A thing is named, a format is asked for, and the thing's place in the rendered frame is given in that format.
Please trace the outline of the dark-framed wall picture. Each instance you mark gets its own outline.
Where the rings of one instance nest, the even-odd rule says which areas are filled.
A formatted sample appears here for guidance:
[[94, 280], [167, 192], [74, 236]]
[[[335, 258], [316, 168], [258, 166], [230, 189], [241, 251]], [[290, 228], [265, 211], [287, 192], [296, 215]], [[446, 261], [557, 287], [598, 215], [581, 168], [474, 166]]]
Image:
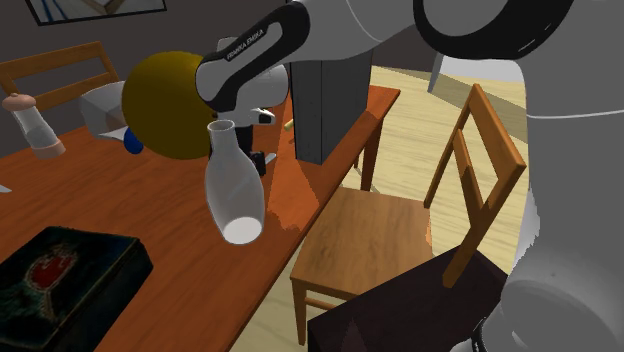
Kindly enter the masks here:
[[40, 26], [164, 12], [165, 0], [24, 0]]

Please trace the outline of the wooden chair with light seat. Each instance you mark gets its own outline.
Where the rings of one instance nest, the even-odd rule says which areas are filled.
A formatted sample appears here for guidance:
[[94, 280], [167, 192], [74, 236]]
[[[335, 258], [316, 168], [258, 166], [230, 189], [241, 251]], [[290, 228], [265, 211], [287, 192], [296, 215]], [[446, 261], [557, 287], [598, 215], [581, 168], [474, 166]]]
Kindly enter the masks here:
[[297, 337], [308, 322], [440, 255], [432, 251], [430, 208], [447, 168], [459, 174], [469, 227], [442, 274], [460, 278], [525, 170], [485, 92], [474, 85], [423, 200], [338, 188], [308, 232], [290, 275]]

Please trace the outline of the dark robot stand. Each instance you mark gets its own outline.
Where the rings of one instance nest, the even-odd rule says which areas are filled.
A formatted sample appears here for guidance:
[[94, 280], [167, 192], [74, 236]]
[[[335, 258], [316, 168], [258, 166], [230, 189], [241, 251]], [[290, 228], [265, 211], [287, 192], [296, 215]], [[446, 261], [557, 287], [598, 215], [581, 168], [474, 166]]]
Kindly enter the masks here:
[[475, 253], [451, 288], [454, 248], [311, 319], [308, 352], [449, 352], [500, 300], [507, 274]]

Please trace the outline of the dark box with red picture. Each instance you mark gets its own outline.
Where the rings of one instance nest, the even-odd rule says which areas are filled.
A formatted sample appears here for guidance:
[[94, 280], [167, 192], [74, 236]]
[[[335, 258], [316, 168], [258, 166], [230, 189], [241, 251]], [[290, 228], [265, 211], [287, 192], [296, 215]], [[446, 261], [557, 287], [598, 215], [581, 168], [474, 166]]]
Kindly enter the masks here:
[[0, 263], [0, 352], [94, 352], [152, 269], [136, 237], [43, 229]]

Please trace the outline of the small blue object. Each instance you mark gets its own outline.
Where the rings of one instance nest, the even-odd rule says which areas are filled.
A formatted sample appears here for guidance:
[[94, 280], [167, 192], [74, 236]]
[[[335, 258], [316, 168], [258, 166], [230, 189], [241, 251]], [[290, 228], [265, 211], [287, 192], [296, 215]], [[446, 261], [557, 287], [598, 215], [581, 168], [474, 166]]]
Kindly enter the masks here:
[[124, 132], [123, 145], [130, 154], [140, 154], [144, 149], [143, 144], [137, 139], [130, 128], [127, 128]]

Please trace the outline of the clear glass vase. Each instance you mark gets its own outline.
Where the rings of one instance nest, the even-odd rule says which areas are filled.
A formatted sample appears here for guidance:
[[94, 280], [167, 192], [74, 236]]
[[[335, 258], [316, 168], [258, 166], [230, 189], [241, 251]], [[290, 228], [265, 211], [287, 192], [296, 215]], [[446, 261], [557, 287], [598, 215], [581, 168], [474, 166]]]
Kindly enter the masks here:
[[207, 126], [212, 154], [205, 171], [206, 201], [225, 241], [246, 245], [263, 231], [264, 189], [252, 160], [240, 149], [231, 120]]

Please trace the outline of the wooden chair with slatted back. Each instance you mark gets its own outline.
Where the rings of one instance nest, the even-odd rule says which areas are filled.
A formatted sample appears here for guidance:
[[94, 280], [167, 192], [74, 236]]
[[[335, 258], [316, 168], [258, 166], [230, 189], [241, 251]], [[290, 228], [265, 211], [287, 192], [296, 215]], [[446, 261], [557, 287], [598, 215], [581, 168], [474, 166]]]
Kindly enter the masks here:
[[0, 63], [0, 86], [10, 95], [19, 93], [14, 80], [52, 69], [99, 58], [106, 72], [35, 96], [36, 107], [45, 111], [78, 98], [105, 84], [119, 81], [119, 76], [100, 41], [54, 50]]

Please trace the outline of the white angular box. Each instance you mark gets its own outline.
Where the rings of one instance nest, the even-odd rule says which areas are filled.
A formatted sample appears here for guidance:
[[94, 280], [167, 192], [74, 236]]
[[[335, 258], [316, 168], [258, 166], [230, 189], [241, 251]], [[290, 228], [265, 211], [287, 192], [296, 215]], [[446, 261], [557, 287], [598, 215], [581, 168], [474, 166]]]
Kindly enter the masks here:
[[109, 83], [79, 98], [81, 114], [95, 138], [123, 140], [127, 130], [121, 107], [123, 86], [124, 81]]

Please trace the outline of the clear grinder with pink caps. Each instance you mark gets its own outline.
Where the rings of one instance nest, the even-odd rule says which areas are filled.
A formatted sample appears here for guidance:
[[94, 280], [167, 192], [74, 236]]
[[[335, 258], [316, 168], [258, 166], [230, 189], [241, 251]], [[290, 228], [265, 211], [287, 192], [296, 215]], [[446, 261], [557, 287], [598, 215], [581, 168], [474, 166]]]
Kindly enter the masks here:
[[38, 159], [55, 158], [66, 151], [62, 141], [37, 109], [34, 97], [11, 93], [2, 101], [2, 107], [14, 116]]

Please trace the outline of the tall grey box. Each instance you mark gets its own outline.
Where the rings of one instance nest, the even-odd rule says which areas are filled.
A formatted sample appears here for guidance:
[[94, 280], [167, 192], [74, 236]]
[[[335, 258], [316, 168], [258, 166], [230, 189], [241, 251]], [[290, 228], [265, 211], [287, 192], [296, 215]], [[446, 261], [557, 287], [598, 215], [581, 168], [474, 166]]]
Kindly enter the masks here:
[[290, 65], [296, 158], [321, 165], [366, 110], [373, 52]]

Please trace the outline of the olive yellow ball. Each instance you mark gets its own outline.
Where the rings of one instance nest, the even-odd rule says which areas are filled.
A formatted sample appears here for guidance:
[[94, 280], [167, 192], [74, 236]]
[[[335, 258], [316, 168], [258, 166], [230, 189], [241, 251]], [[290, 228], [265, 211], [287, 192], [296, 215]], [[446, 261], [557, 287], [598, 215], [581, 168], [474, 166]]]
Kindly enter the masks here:
[[197, 54], [166, 51], [138, 63], [124, 82], [121, 107], [129, 129], [151, 151], [189, 160], [211, 151], [207, 126], [216, 117], [197, 93]]

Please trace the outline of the brown wooden table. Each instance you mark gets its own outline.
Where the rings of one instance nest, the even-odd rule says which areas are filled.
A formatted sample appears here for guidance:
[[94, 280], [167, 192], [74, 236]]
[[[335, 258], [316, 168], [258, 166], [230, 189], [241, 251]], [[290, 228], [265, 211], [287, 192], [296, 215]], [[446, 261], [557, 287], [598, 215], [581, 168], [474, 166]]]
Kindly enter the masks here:
[[216, 228], [202, 159], [131, 155], [82, 128], [63, 136], [57, 158], [1, 158], [0, 261], [50, 225], [138, 237], [153, 271], [97, 352], [229, 352], [397, 97], [371, 87], [366, 111], [321, 165], [296, 159], [292, 132], [258, 128], [255, 147], [275, 159], [262, 180], [264, 230], [246, 246]]

